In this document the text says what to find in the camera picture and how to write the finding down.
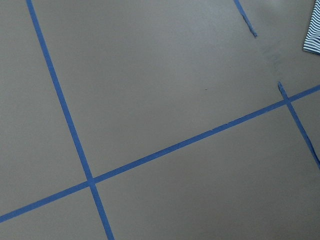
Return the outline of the blue white striped polo shirt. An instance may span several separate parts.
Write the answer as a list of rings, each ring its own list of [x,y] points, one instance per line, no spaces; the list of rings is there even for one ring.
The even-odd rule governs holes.
[[[320,1],[316,0],[311,13],[310,22],[303,48],[305,52],[320,54]]]

